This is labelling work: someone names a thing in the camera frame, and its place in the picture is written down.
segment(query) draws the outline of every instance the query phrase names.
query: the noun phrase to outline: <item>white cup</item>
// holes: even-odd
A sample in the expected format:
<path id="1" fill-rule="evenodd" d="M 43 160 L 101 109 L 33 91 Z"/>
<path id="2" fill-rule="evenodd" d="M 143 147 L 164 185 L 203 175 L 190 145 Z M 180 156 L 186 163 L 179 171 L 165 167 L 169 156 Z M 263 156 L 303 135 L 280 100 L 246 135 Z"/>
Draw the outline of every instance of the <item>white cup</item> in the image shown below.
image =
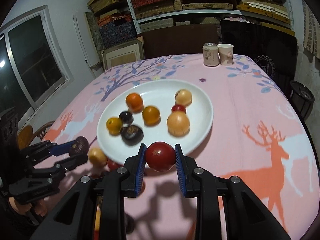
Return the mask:
<path id="1" fill-rule="evenodd" d="M 232 65 L 233 45 L 232 44 L 218 44 L 220 64 Z"/>

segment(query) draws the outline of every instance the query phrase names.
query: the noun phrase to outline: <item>pink tablecloth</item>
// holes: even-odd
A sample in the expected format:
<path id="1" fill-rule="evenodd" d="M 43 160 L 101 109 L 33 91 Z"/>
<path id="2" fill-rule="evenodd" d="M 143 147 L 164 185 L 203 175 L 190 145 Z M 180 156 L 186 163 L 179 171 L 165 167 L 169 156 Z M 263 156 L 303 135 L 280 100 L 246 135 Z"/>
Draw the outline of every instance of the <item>pink tablecloth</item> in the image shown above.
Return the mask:
<path id="1" fill-rule="evenodd" d="M 70 103 L 45 139 L 60 144 L 85 136 L 97 147 L 99 117 L 117 95 L 151 80 L 191 82 L 209 95 L 214 108 L 212 130 L 191 156 L 216 176 L 239 175 L 292 240 L 299 239 L 319 207 L 319 180 L 311 145 L 273 81 L 250 58 L 234 55 L 233 60 L 232 66 L 206 67 L 202 54 L 193 54 L 113 67 Z M 50 157 L 38 167 L 51 166 L 57 160 Z M 69 172 L 61 183 L 61 193 L 49 198 L 50 207 L 81 176 L 97 172 L 89 162 Z M 125 211 L 137 223 L 128 239 L 185 239 L 196 216 L 195 199 L 181 197 L 174 171 L 149 174 L 145 183 L 146 190 L 139 198 L 125 200 Z"/>

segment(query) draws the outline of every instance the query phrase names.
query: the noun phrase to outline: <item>tan ball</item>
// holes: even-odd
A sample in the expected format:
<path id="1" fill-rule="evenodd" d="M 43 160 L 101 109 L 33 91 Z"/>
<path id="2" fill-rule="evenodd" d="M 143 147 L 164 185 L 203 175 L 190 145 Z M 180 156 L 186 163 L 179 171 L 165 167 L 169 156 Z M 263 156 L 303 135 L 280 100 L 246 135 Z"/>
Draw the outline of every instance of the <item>tan ball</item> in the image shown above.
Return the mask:
<path id="1" fill-rule="evenodd" d="M 176 105 L 188 106 L 192 103 L 192 94 L 189 90 L 181 89 L 176 92 L 174 99 L 176 100 Z"/>
<path id="2" fill-rule="evenodd" d="M 183 111 L 174 111 L 167 119 L 167 126 L 171 135 L 181 137 L 189 132 L 190 121 Z"/>
<path id="3" fill-rule="evenodd" d="M 100 148 L 91 148 L 88 153 L 88 159 L 93 166 L 97 167 L 103 167 L 108 162 L 108 157 L 104 155 Z"/>

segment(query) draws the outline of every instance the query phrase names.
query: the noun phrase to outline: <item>red ball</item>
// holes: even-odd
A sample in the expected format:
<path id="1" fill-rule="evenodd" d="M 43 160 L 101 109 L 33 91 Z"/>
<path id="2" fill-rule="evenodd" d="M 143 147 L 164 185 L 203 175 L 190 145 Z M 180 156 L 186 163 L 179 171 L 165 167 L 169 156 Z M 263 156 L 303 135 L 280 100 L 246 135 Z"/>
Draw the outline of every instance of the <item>red ball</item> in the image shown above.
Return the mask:
<path id="1" fill-rule="evenodd" d="M 112 160 L 109 160 L 109 161 L 108 161 L 108 167 L 109 167 L 110 171 L 113 171 L 113 170 L 116 170 L 116 169 L 122 167 L 122 165 L 120 165 L 120 164 L 118 164 L 118 163 L 115 163 L 115 162 L 112 161 Z"/>
<path id="2" fill-rule="evenodd" d="M 171 145 L 155 142 L 146 150 L 146 162 L 155 171 L 168 171 L 176 163 L 176 154 Z"/>
<path id="3" fill-rule="evenodd" d="M 182 112 L 187 112 L 186 108 L 183 106 L 183 105 L 174 105 L 172 108 L 171 108 L 171 112 L 174 112 L 174 111 L 182 111 Z"/>

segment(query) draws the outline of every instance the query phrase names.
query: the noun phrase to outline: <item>metal bolt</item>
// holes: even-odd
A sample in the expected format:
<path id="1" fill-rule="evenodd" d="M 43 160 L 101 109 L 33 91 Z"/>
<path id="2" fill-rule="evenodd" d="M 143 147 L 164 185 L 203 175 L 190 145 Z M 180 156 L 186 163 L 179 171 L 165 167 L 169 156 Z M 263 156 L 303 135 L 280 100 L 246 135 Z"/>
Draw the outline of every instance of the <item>metal bolt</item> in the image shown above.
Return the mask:
<path id="1" fill-rule="evenodd" d="M 125 167 L 120 167 L 117 169 L 117 172 L 120 174 L 123 174 L 123 173 L 127 172 L 127 169 Z"/>
<path id="2" fill-rule="evenodd" d="M 238 176 L 232 176 L 232 177 L 231 177 L 231 181 L 232 181 L 233 183 L 239 183 L 239 182 L 240 182 L 240 178 L 239 178 Z"/>
<path id="3" fill-rule="evenodd" d="M 195 168 L 195 173 L 196 174 L 202 174 L 204 172 L 204 170 L 202 168 Z"/>
<path id="4" fill-rule="evenodd" d="M 87 183 L 89 180 L 90 180 L 90 177 L 89 177 L 89 176 L 83 176 L 83 177 L 81 177 L 81 179 L 80 179 L 80 181 L 81 181 L 82 183 Z"/>

